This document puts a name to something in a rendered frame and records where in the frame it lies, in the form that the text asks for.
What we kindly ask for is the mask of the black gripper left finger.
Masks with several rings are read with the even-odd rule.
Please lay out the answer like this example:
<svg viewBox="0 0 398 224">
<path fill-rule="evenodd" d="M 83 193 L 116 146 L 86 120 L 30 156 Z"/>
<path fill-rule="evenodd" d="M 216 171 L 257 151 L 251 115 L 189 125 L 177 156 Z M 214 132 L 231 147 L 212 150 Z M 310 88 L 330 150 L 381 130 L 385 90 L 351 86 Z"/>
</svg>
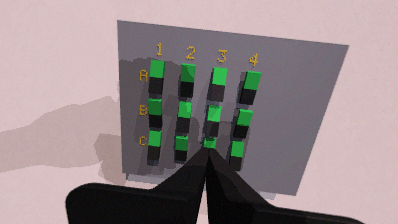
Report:
<svg viewBox="0 0 398 224">
<path fill-rule="evenodd" d="M 68 224 L 196 224 L 208 147 L 152 189 L 87 183 L 66 198 Z"/>
</svg>

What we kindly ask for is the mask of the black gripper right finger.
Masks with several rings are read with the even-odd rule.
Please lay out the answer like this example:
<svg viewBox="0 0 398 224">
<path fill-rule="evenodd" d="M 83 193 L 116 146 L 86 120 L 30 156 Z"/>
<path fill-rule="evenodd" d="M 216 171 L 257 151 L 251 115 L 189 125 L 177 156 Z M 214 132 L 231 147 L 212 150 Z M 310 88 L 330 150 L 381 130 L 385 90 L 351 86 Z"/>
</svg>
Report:
<svg viewBox="0 0 398 224">
<path fill-rule="evenodd" d="M 208 152 L 208 224 L 364 224 L 348 216 L 276 207 L 251 188 L 214 148 Z"/>
</svg>

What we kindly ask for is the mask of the grey switch panel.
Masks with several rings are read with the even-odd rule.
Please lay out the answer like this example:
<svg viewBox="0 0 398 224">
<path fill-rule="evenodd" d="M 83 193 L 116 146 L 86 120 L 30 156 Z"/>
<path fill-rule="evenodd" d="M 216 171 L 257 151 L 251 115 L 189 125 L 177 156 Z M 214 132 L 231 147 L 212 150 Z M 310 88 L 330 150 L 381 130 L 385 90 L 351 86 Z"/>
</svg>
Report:
<svg viewBox="0 0 398 224">
<path fill-rule="evenodd" d="M 350 45 L 117 20 L 122 173 L 167 179 L 214 148 L 296 196 Z"/>
</svg>

